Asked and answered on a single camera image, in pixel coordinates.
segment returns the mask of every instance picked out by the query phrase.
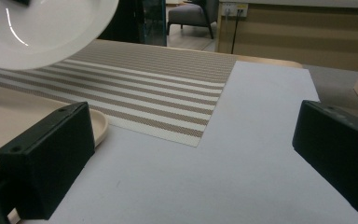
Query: power outlet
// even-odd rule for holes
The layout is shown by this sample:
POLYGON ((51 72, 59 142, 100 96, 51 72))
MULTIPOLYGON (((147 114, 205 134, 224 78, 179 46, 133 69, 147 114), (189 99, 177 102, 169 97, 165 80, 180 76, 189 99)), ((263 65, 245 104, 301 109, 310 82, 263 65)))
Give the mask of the power outlet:
POLYGON ((248 13, 248 4, 245 3, 223 3, 222 16, 236 17, 239 9, 242 9, 240 17, 246 17, 248 13))

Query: white plate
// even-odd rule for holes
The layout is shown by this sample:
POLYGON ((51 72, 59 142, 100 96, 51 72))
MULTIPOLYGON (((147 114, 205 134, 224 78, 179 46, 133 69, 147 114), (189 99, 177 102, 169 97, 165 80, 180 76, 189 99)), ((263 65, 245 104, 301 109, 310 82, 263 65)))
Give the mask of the white plate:
POLYGON ((112 20, 118 0, 0 0, 0 67, 33 69, 83 49, 112 20))

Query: striped placemat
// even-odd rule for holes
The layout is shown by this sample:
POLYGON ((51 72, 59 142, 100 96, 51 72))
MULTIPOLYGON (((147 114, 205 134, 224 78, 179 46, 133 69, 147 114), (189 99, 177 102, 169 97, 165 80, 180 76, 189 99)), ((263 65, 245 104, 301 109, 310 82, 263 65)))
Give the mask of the striped placemat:
POLYGON ((0 87, 66 103, 87 101, 113 125, 195 147, 235 61, 230 55, 95 41, 51 66, 0 69, 0 87))

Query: wall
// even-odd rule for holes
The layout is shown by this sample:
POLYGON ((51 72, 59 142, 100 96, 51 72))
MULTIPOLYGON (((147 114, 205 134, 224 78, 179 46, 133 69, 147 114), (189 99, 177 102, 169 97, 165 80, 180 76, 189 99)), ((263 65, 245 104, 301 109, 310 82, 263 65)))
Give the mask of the wall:
MULTIPOLYGON (((218 52, 230 53, 234 26, 218 23, 218 52)), ((250 4, 234 54, 358 71, 358 8, 250 4)))

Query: chair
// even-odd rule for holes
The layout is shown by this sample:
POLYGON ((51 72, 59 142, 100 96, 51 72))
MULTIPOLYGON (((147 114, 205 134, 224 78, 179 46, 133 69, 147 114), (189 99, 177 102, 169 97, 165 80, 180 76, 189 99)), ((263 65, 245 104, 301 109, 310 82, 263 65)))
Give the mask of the chair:
POLYGON ((171 24, 208 27, 211 39, 213 32, 211 23, 217 21, 219 0, 193 0, 189 4, 175 7, 168 11, 167 35, 171 24))

